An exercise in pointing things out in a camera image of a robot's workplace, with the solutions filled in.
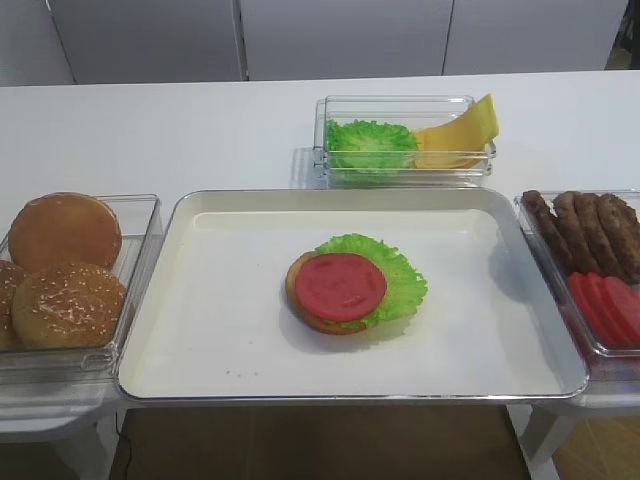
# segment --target white tray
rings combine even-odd
[[[399,247],[429,292],[409,320],[316,333],[284,300],[287,269],[352,232]],[[480,188],[188,195],[118,372],[144,400],[511,402],[587,378],[511,205]]]

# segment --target sesame seed bun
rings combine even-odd
[[[29,275],[13,298],[13,327],[29,348],[100,346],[120,316],[125,288],[108,270],[66,262]]]
[[[0,350],[18,350],[22,346],[11,323],[11,304],[25,277],[24,269],[0,260]]]

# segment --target partially assembled burger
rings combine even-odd
[[[311,328],[349,335],[415,314],[427,281],[397,248],[352,233],[302,254],[287,272],[285,289]]]

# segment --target cabinet door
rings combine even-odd
[[[452,0],[240,0],[251,80],[440,75]]]
[[[627,0],[456,0],[445,75],[601,70]]]
[[[49,0],[78,83],[242,80],[235,0]]]
[[[0,87],[70,83],[45,0],[0,0]]]

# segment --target wooden floor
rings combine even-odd
[[[125,432],[129,480],[529,478],[500,407],[154,409]]]
[[[127,414],[111,480],[526,480],[502,407],[147,409]],[[640,479],[640,417],[578,423],[562,480]],[[0,445],[0,480],[74,480],[45,444]]]
[[[581,420],[554,460],[562,480],[640,479],[640,417]]]

